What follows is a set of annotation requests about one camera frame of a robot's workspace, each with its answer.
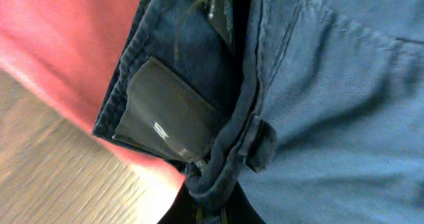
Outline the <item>red cloth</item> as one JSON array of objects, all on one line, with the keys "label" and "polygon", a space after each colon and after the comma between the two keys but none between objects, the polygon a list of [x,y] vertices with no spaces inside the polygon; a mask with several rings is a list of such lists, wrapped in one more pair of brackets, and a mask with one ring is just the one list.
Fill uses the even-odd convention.
[{"label": "red cloth", "polygon": [[1,68],[90,133],[140,0],[1,0]]}]

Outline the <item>blue denim shorts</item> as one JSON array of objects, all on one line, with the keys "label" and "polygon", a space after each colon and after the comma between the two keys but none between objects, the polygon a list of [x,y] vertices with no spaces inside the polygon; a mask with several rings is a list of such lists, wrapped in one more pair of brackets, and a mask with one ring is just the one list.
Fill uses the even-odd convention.
[{"label": "blue denim shorts", "polygon": [[93,134],[174,223],[422,223],[423,0],[140,0]]}]

